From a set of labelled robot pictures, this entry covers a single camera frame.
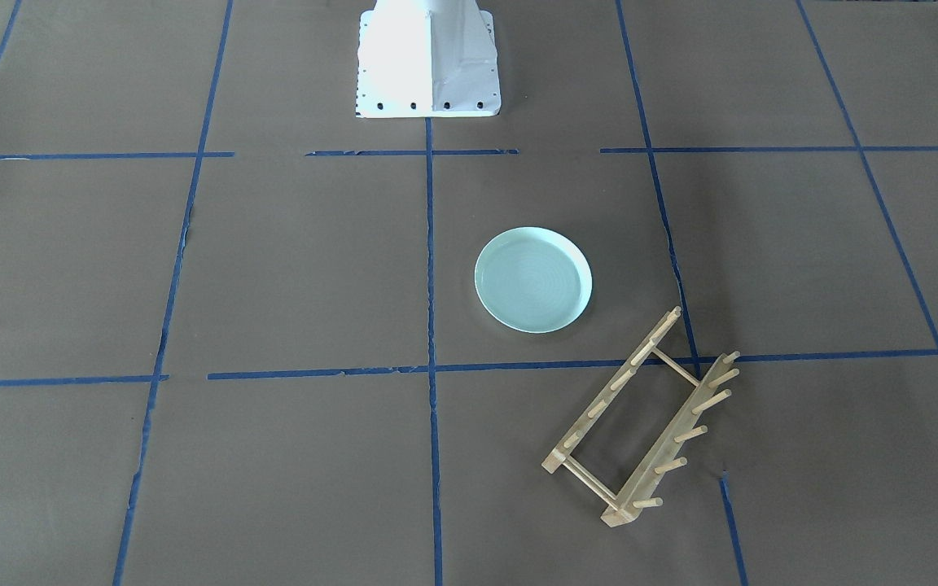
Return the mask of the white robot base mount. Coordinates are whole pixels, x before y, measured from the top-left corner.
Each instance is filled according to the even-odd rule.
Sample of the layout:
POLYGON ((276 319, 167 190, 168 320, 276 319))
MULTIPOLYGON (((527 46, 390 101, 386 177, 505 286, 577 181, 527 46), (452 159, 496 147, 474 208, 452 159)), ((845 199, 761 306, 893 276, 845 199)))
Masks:
POLYGON ((502 110, 495 23, 476 1, 377 1, 358 22, 355 116, 469 118, 502 110))

